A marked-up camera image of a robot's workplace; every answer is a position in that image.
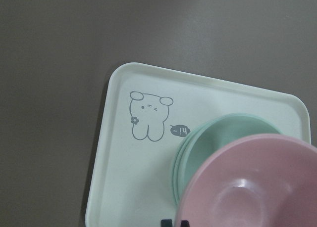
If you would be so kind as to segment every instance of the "bowl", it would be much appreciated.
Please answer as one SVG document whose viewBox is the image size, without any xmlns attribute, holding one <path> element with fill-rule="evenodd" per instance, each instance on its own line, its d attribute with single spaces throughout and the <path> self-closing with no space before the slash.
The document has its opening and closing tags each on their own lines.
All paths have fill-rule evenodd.
<svg viewBox="0 0 317 227">
<path fill-rule="evenodd" d="M 317 149 L 299 139 L 260 134 L 211 155 L 182 196 L 175 226 L 317 226 Z"/>
<path fill-rule="evenodd" d="M 183 190 L 195 171 L 215 151 L 236 139 L 268 133 L 281 132 L 268 121 L 244 113 L 221 116 L 196 129 L 181 145 L 177 155 L 174 168 L 176 171 L 173 176 L 176 203 L 178 204 Z"/>
</svg>

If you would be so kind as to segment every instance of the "cartoon bear drawing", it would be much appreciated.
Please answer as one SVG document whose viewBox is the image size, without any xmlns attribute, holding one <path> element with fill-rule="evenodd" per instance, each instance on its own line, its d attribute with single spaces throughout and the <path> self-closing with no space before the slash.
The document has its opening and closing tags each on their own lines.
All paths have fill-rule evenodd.
<svg viewBox="0 0 317 227">
<path fill-rule="evenodd" d="M 173 99 L 137 91 L 130 92 L 130 97 L 133 137 L 138 140 L 146 137 L 151 141 L 160 140 L 164 135 L 164 122 L 168 118 Z"/>
</svg>

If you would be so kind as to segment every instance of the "gray table surface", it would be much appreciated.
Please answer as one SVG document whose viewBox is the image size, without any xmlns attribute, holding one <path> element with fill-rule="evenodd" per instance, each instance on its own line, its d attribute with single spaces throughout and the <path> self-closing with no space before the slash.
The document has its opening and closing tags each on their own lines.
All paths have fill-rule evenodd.
<svg viewBox="0 0 317 227">
<path fill-rule="evenodd" d="M 0 19 L 0 226 L 84 226 L 126 62 L 293 94 L 317 145 L 317 0 L 0 0 Z"/>
</svg>

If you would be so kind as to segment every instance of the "plastic tray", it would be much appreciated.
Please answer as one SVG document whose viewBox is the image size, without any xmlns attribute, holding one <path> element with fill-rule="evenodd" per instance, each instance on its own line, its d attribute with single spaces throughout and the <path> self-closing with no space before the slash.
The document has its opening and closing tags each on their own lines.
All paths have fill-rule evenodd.
<svg viewBox="0 0 317 227">
<path fill-rule="evenodd" d="M 170 177 L 179 143 L 202 123 L 238 112 L 311 142 L 308 111 L 293 95 L 140 63 L 120 66 L 108 85 L 86 226 L 159 227 L 174 219 Z"/>
</svg>

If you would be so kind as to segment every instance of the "speech bubble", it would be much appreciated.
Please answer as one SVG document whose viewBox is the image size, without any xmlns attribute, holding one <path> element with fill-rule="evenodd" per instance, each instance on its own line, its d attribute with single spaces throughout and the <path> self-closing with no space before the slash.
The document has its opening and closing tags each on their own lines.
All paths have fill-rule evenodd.
<svg viewBox="0 0 317 227">
<path fill-rule="evenodd" d="M 172 127 L 170 129 L 170 132 L 174 136 L 185 137 L 190 132 L 190 129 L 185 125 L 176 125 L 176 126 L 170 125 L 170 126 Z"/>
</svg>

